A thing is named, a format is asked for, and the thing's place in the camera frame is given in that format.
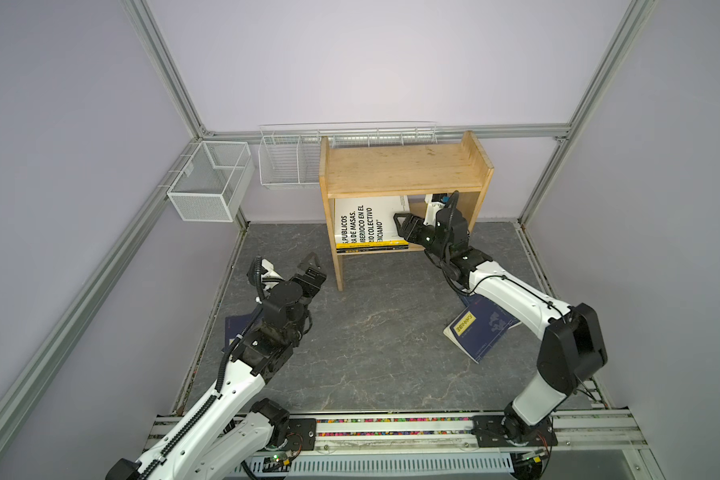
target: shelf top board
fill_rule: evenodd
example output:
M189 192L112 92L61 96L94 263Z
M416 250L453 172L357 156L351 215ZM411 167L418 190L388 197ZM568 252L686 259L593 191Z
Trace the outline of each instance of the shelf top board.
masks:
M326 168L328 198L480 191L483 161L461 144L332 148Z

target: lower shelf board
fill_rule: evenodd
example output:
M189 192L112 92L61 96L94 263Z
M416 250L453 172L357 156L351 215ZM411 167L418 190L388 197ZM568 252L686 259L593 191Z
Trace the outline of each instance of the lower shelf board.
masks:
M367 252L337 252L336 255L367 255L367 254L397 254L399 252L423 252L424 248L421 245L409 245L405 250L370 250Z

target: white book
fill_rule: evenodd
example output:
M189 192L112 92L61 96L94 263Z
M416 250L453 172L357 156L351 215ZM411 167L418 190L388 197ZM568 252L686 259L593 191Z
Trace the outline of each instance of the white book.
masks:
M398 236L394 214L410 211L408 197L337 198L334 208L336 248L407 245Z

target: white wire basket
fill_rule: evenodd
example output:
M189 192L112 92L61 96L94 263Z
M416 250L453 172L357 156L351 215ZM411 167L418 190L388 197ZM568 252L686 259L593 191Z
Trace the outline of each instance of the white wire basket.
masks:
M386 147L438 142L436 124L431 122L415 124L387 122L372 125L262 126L262 142L259 145L259 177L262 185L269 189L319 187L322 137L328 137L331 148Z
M182 220L233 222L255 167L247 142L201 141L168 189Z

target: stack of books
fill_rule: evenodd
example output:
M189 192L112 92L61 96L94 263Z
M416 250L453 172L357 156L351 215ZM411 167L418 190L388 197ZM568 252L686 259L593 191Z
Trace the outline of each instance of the stack of books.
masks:
M337 198L334 211L338 253L408 249L394 225L394 214L410 211L407 196Z

